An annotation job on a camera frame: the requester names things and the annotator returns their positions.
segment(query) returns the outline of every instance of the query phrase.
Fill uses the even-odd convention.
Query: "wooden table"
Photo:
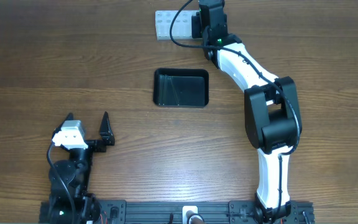
[[[95,155],[90,180],[99,198],[254,198],[243,94],[201,50],[156,40],[154,12],[184,3],[0,0],[0,222],[38,221],[51,133],[70,111],[88,138],[110,114],[116,145]],[[303,132],[291,198],[314,202],[318,223],[358,223],[358,1],[227,0],[225,12],[254,58],[297,84]],[[209,105],[155,106],[160,67],[206,69]]]

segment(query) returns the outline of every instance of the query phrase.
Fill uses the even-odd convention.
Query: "black cable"
[[[47,160],[48,160],[48,163],[50,165],[50,168],[52,169],[53,171],[53,174],[55,175],[55,177],[59,180],[59,182],[62,184],[63,188],[65,189],[65,192],[67,194],[67,197],[70,201],[70,205],[71,205],[71,211],[72,211],[72,215],[73,215],[73,218],[71,219],[71,224],[74,224],[75,222],[75,204],[74,204],[74,200],[72,199],[62,177],[60,177],[59,173],[57,172],[56,170],[56,167],[54,166],[52,160],[50,159],[50,151],[52,150],[53,148],[53,142],[50,143],[49,145],[49,149],[48,149],[48,152],[47,152]]]
[[[194,49],[227,50],[228,52],[232,52],[232,53],[242,57],[244,59],[244,61],[254,69],[256,74],[258,74],[259,78],[263,79],[269,85],[272,85],[278,91],[280,96],[285,100],[285,103],[288,105],[288,107],[290,108],[290,111],[291,111],[291,113],[293,115],[293,119],[294,119],[295,125],[296,125],[296,141],[295,141],[295,144],[294,144],[294,146],[292,147],[292,149],[290,151],[283,152],[283,153],[280,153],[278,155],[278,159],[280,161],[280,176],[279,176],[279,186],[278,186],[278,191],[279,191],[278,201],[279,201],[279,203],[278,203],[278,210],[277,211],[279,212],[280,208],[281,208],[281,200],[282,200],[282,156],[288,156],[288,155],[292,154],[293,152],[295,152],[296,148],[299,145],[299,140],[300,140],[301,133],[300,133],[300,125],[299,125],[298,117],[296,116],[295,110],[293,109],[293,106],[292,106],[290,100],[287,98],[287,96],[284,94],[284,92],[280,89],[280,87],[278,87],[276,84],[274,84],[269,79],[264,77],[262,75],[262,72],[260,72],[258,70],[258,68],[245,55],[243,55],[241,52],[237,52],[237,51],[235,51],[233,49],[229,49],[229,48],[226,48],[226,47],[220,47],[220,46],[186,45],[186,44],[181,44],[181,43],[179,43],[179,42],[177,42],[177,41],[175,41],[173,39],[173,36],[172,36],[173,24],[175,23],[177,17],[179,16],[179,13],[182,12],[182,10],[187,5],[189,5],[192,1],[193,0],[188,0],[186,2],[186,4],[184,4],[179,9],[179,11],[176,13],[176,15],[173,17],[173,20],[171,22],[171,26],[169,28],[169,36],[170,36],[172,42],[175,43],[176,45],[180,46],[180,47],[188,47],[188,48],[194,48]]]

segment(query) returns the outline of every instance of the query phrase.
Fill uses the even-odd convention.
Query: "wood grain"
[[[0,222],[37,222],[48,141],[70,111],[89,138],[110,114],[116,146],[95,155],[90,181],[99,198],[253,199],[259,170],[241,91],[199,50],[156,41],[154,12],[182,4],[0,0]],[[262,66],[296,81],[292,199],[314,202],[318,223],[358,223],[358,1],[227,0],[225,11]],[[156,107],[159,67],[206,69],[209,105]]]

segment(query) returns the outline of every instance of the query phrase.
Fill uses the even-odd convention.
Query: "black plastic container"
[[[154,73],[153,101],[163,107],[203,108],[209,101],[208,80],[203,69],[159,68]]]

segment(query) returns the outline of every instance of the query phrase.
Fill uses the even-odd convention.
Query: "white plastic part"
[[[155,31],[157,40],[170,40],[169,28],[178,11],[156,11]],[[179,13],[172,27],[172,36],[176,39],[193,39],[191,36],[191,17],[195,16],[197,10],[186,10]]]
[[[278,78],[260,66],[259,63],[248,54],[244,44],[229,44],[224,47],[233,49],[236,52],[240,51],[262,72],[262,75],[270,81],[274,82],[274,80]],[[254,85],[262,86],[267,84],[267,82],[259,78],[258,74],[255,73],[255,70],[250,65],[245,63],[242,57],[235,53],[228,52],[227,50],[218,50],[218,65],[222,71],[230,75],[243,92]]]
[[[278,185],[280,180],[280,162],[278,155],[283,152],[288,152],[292,147],[284,146],[273,150],[270,155],[265,154],[261,149],[258,149],[259,155],[259,187],[257,195],[265,208],[278,207]],[[281,205],[285,205],[290,200],[288,194],[288,161],[290,156],[282,156],[282,200]]]
[[[55,146],[63,145],[67,149],[87,149],[88,145],[84,142],[84,136],[81,121],[65,121],[52,141]]]

